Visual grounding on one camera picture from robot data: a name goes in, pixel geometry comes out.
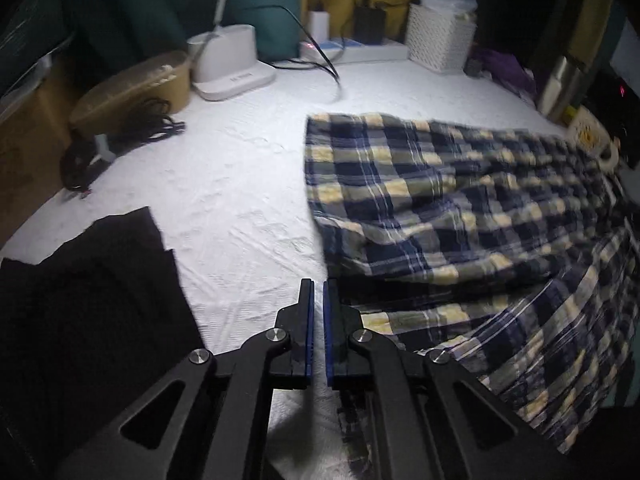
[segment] quilted white sheet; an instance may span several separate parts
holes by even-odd
[[[276,392],[268,456],[287,480],[348,478],[324,380],[321,287],[326,271],[305,199],[305,117],[382,112],[561,134],[486,80],[441,76],[412,63],[339,66],[343,90],[320,71],[280,71],[274,84],[223,103],[196,96],[180,137],[118,159],[85,200],[49,200],[0,251],[37,263],[98,218],[148,205],[174,248],[182,288],[207,347],[237,348],[273,326],[301,278],[316,282],[315,384]]]

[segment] white power strip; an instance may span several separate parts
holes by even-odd
[[[342,40],[325,41],[320,44],[320,48],[333,64],[409,59],[409,49],[406,45],[386,38],[380,45],[365,45],[357,41],[345,40],[345,49],[342,54],[340,54]],[[300,59],[325,63],[318,50],[308,41],[300,42]]]

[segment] silver screw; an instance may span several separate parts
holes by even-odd
[[[287,331],[281,328],[270,328],[267,330],[267,339],[269,341],[282,341],[287,336]]]
[[[437,365],[443,365],[449,362],[451,356],[446,350],[434,348],[429,352],[429,359]]]
[[[211,354],[206,348],[197,348],[189,354],[189,361],[195,365],[201,365],[209,360]]]
[[[367,341],[371,341],[371,338],[373,337],[373,334],[365,329],[365,328],[361,328],[359,330],[356,330],[352,335],[351,335],[358,343],[366,343]]]

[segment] checkered cloth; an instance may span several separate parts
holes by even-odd
[[[555,137],[377,114],[309,118],[305,174],[329,275],[364,325],[449,349],[567,452],[638,320],[615,177]]]

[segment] triangular cutout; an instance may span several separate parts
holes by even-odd
[[[181,381],[169,384],[120,429],[122,436],[147,449],[157,449],[183,390]]]
[[[465,383],[454,383],[453,390],[479,449],[491,449],[515,436],[514,429]]]

